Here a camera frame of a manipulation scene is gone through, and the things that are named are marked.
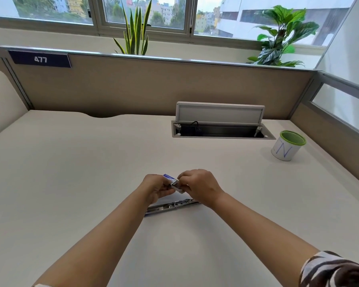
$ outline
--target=window pane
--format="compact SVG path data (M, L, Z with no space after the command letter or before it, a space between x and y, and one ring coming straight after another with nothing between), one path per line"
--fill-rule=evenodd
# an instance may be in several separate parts
M296 44L327 46L354 0L198 0L195 34L257 40L269 33L256 28L278 24L263 15L263 10L281 5L287 9L306 8L304 22L319 25L315 35Z
M0 0L0 17L93 25L88 0Z
M359 99L329 85L323 85L312 101L359 130Z
M124 6L128 22L130 10L133 16L136 8L141 8L142 19L150 0L104 0L106 20L113 23L125 23ZM148 23L154 27L183 29L186 0L152 0Z

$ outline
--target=sleeve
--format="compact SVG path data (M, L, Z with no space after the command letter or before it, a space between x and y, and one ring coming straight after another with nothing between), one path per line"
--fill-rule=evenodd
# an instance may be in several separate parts
M299 287L359 287L359 264L330 251L319 252L304 263Z

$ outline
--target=cup with letter n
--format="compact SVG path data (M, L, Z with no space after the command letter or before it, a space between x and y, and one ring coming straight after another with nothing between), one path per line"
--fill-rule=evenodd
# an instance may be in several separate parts
M290 161L305 144L306 139L298 133L282 131L271 153L280 160Z

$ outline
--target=blue sign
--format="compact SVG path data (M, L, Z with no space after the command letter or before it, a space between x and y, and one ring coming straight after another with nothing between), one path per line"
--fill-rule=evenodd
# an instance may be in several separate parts
M9 50L15 64L72 68L67 54Z

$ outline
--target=gray lid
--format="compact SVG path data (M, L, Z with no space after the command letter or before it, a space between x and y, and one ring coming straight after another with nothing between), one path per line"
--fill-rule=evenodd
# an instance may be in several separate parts
M197 121L207 124L260 125L264 106L177 102L176 122Z

